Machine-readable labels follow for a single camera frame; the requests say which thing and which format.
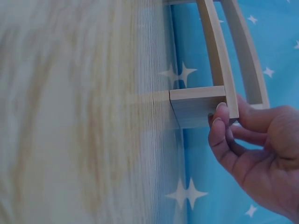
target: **blue fabric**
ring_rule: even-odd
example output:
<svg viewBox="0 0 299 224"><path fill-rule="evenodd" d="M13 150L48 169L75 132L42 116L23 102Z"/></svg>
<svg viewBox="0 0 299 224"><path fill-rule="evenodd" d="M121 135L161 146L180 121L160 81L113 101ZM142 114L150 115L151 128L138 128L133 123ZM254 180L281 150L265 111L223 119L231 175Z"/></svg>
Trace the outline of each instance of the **blue fabric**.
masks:
<svg viewBox="0 0 299 224"><path fill-rule="evenodd" d="M299 109L299 1L296 0L240 0L241 10L248 23L263 70L274 71L264 76L271 107L292 105ZM237 91L244 95L240 68L230 31L220 3L215 3L225 36ZM180 88L211 86L211 70L195 3L171 6L178 75L182 64L197 69L179 80ZM254 24L250 16L258 19ZM209 129L184 130L185 171L184 186L192 179L196 190L208 195L196 199L192 209L185 200L190 224L288 224L286 218L256 204L218 164L208 146ZM248 213L253 206L252 216Z"/></svg>

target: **light wood surface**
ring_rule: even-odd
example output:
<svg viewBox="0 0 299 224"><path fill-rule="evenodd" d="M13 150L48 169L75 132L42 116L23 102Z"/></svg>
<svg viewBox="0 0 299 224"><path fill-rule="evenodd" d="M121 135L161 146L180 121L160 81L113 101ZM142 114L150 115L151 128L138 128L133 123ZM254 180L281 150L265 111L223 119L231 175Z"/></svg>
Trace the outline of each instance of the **light wood surface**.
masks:
<svg viewBox="0 0 299 224"><path fill-rule="evenodd" d="M214 85L223 85L231 119L239 117L233 74L228 51L212 0L197 0L206 39Z"/></svg>
<svg viewBox="0 0 299 224"><path fill-rule="evenodd" d="M224 86L171 90L170 99L180 128L203 127L207 115L225 101L225 91Z"/></svg>
<svg viewBox="0 0 299 224"><path fill-rule="evenodd" d="M269 108L268 93L256 48L236 0L221 0L238 55L247 101Z"/></svg>
<svg viewBox="0 0 299 224"><path fill-rule="evenodd" d="M196 0L164 0L164 3L166 5L188 4L194 2L196 2Z"/></svg>
<svg viewBox="0 0 299 224"><path fill-rule="evenodd" d="M1 2L1 224L186 222L165 197L185 182L168 16L162 0Z"/></svg>

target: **hand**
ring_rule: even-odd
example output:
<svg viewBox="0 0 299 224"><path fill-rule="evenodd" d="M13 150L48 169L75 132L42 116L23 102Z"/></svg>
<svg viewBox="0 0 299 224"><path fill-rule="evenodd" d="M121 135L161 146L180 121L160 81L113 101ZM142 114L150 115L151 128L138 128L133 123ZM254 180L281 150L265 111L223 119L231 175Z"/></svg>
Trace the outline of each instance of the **hand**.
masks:
<svg viewBox="0 0 299 224"><path fill-rule="evenodd" d="M225 103L209 116L216 159L258 204L299 223L299 111L289 106L255 110L239 96L238 106L242 127L229 126ZM248 150L235 139L263 150Z"/></svg>

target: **wooden frame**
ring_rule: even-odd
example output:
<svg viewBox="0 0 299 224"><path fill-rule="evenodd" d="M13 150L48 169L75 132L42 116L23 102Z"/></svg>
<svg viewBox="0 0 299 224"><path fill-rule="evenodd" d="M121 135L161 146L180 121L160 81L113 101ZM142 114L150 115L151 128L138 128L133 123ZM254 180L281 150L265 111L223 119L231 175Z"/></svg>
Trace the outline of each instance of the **wooden frame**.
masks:
<svg viewBox="0 0 299 224"><path fill-rule="evenodd" d="M165 0L166 4L196 2L199 9L210 66L211 87L170 91L170 101L181 128L207 126L207 115L221 101L227 103L231 123L239 118L235 84L228 51L213 0ZM268 94L246 21L236 0L220 1L233 37L247 101L257 109L269 108Z"/></svg>

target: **wooden shelf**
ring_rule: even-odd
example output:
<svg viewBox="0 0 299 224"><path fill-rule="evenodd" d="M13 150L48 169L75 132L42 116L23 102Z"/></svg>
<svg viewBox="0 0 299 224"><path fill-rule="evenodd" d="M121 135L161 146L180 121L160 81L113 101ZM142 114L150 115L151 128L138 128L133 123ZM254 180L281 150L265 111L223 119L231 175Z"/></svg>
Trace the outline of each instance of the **wooden shelf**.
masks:
<svg viewBox="0 0 299 224"><path fill-rule="evenodd" d="M180 128L208 126L207 115L226 101L224 86L170 90L170 101Z"/></svg>

